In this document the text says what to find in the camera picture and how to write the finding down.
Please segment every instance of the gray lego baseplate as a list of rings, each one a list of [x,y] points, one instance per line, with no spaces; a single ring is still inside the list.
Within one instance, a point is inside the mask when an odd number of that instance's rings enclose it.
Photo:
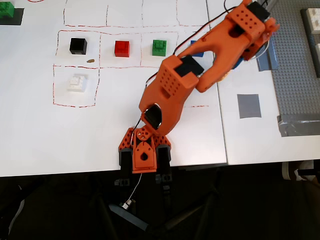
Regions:
[[[320,0],[279,0],[271,10],[271,16],[280,24],[273,38],[279,66],[272,71],[272,77],[282,118],[320,116],[320,78],[300,12],[308,8],[320,8]],[[320,43],[320,35],[314,40]]]

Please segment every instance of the red block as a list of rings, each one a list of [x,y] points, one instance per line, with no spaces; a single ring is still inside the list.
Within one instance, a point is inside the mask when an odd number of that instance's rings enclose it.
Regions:
[[[116,57],[128,58],[130,55],[130,42],[129,41],[115,41],[114,55]]]

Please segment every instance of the white table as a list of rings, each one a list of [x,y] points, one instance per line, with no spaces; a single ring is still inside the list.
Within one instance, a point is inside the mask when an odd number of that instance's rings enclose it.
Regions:
[[[211,19],[224,10],[223,0],[219,0],[221,4],[216,2],[208,2]],[[240,0],[227,0],[227,9],[240,2]],[[259,72],[255,60],[241,64],[219,82],[218,93],[228,164],[320,158],[320,136],[281,137],[277,123],[279,109],[271,71]],[[238,94],[258,94],[261,118],[240,119]]]

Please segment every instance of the blue block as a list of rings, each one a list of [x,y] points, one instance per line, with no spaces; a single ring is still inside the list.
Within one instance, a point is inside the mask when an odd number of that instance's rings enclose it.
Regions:
[[[192,55],[193,57],[200,57],[202,58],[204,56],[203,52],[199,52],[197,54]]]

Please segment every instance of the gray square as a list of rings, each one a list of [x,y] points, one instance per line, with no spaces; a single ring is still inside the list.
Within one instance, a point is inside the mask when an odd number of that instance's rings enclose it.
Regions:
[[[237,94],[241,119],[261,118],[258,94]]]

